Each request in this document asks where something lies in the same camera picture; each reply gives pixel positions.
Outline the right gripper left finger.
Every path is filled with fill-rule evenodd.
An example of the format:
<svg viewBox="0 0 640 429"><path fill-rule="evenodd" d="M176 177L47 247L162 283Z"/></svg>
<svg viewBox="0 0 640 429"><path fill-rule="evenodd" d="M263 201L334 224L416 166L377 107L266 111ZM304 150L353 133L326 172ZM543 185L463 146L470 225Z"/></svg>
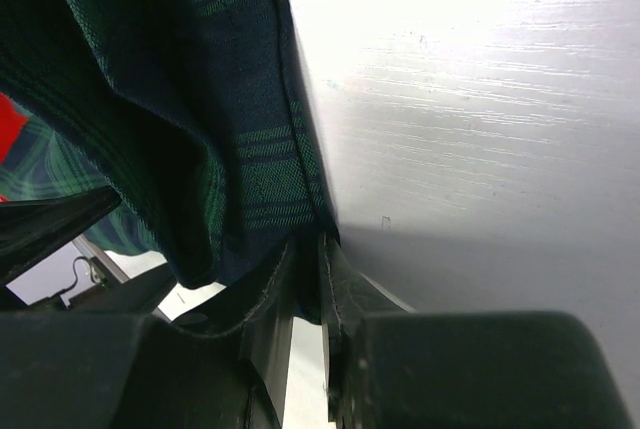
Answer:
<svg viewBox="0 0 640 429"><path fill-rule="evenodd" d="M173 322L143 313L1 317L5 428L278 428L297 245Z"/></svg>

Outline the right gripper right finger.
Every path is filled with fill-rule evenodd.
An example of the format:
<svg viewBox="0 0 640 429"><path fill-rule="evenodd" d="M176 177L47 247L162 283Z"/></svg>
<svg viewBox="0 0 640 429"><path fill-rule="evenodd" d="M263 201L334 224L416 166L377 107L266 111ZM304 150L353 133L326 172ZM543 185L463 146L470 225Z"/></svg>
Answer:
<svg viewBox="0 0 640 429"><path fill-rule="evenodd" d="M629 428L591 332L562 312L402 309L318 242L328 418L339 428Z"/></svg>

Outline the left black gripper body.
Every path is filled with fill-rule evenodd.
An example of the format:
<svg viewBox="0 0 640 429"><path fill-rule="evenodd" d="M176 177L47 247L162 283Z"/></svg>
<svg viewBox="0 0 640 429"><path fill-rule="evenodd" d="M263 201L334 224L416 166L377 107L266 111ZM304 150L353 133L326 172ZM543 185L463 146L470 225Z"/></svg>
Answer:
<svg viewBox="0 0 640 429"><path fill-rule="evenodd" d="M1 204L1 285L6 286L116 209L109 186L61 198Z"/></svg>

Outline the green plaid pleated skirt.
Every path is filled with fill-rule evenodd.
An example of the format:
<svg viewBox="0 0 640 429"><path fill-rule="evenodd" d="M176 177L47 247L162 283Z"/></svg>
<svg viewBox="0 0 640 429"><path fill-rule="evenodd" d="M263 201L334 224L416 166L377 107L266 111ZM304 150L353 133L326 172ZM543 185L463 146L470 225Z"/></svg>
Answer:
<svg viewBox="0 0 640 429"><path fill-rule="evenodd" d="M87 238L186 288L335 229L289 0L1 0L1 91L27 119L2 195L112 187Z"/></svg>

